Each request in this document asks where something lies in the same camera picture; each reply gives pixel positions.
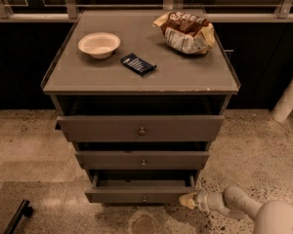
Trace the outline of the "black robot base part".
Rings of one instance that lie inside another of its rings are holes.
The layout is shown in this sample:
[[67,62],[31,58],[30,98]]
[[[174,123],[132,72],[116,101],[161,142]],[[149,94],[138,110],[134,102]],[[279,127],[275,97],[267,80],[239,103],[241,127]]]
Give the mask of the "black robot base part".
[[13,234],[21,218],[23,216],[31,217],[32,214],[33,208],[30,206],[30,202],[28,200],[22,200],[21,204],[19,205],[17,211],[14,213],[14,216],[10,220],[3,234]]

